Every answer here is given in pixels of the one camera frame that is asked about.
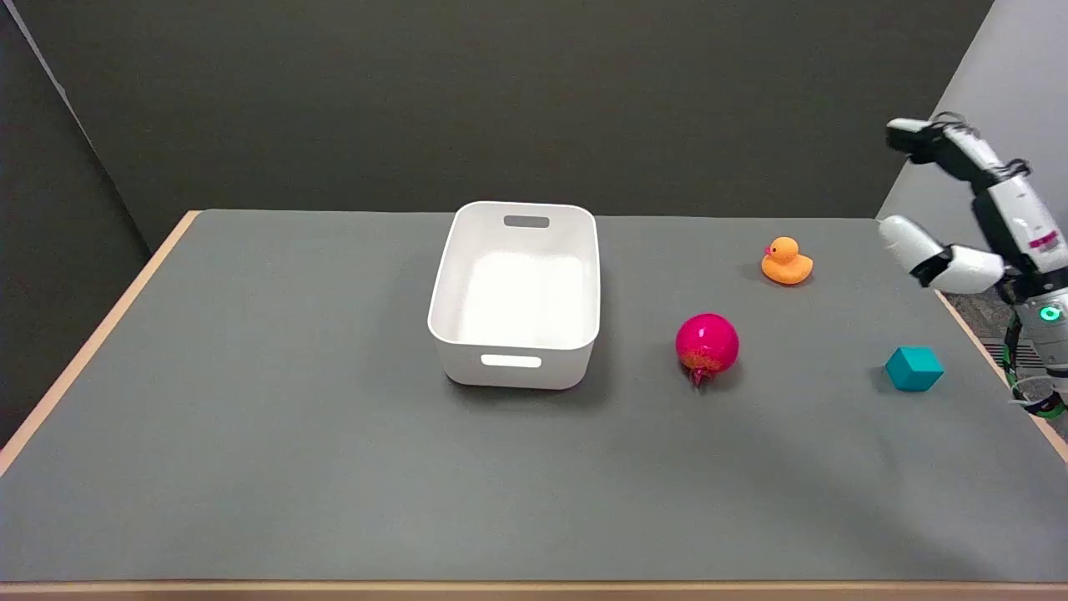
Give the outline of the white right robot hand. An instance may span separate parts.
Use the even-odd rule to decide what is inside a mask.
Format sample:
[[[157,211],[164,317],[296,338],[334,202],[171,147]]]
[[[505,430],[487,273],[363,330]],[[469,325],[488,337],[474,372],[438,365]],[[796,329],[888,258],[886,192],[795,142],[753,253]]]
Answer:
[[[956,295],[1004,286],[1008,301],[1065,294],[1065,236],[1030,186],[1024,159],[1003,161],[978,129],[957,114],[891,118],[886,144],[912,164],[934,164],[973,194],[972,215],[987,248],[943,244],[914,220],[889,215],[879,235],[924,288]]]

